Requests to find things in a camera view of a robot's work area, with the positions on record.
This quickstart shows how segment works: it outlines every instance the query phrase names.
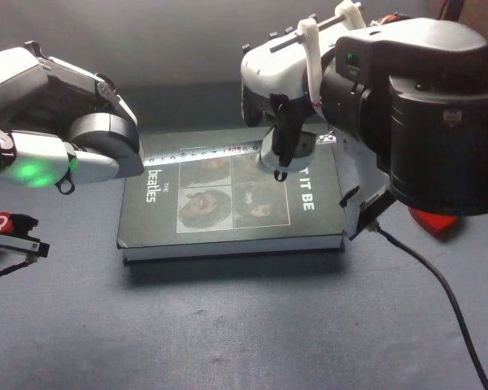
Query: black book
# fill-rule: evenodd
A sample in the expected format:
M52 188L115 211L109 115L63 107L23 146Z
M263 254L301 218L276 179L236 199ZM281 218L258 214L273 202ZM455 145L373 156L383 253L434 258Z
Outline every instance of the black book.
M145 133L142 144L153 154L259 140L266 131ZM148 167L128 178L117 240L125 261L342 248L333 144L318 145L311 166L284 183L257 169L258 157Z

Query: brown object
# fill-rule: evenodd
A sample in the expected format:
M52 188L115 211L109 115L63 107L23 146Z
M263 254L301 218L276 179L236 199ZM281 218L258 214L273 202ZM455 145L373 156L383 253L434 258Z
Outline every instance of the brown object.
M429 0L429 15L439 17L444 0ZM488 40L488 0L466 0L460 22L480 33Z

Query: photo grid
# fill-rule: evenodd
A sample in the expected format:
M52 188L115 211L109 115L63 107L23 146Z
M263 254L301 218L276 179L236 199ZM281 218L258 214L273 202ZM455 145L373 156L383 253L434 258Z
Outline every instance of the photo grid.
M259 154L181 162L177 233L290 225L285 183Z

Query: measuring tape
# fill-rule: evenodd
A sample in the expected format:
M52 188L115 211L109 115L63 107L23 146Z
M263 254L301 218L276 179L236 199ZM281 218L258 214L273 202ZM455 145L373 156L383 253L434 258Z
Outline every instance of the measuring tape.
M319 136L316 144L328 144L336 142L333 132ZM189 163L190 161L208 160L211 158L222 158L231 156L243 156L256 154L262 147L262 141L248 141L227 146L183 148L166 152L158 152L145 156L145 167L168 165L177 163Z

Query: gray wall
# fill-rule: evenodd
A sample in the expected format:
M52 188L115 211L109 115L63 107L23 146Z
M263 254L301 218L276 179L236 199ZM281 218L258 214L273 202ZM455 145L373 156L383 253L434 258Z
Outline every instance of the gray wall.
M36 40L46 54L118 85L239 80L242 44L338 0L0 0L0 50ZM425 0L365 0L367 20L401 11L425 15Z

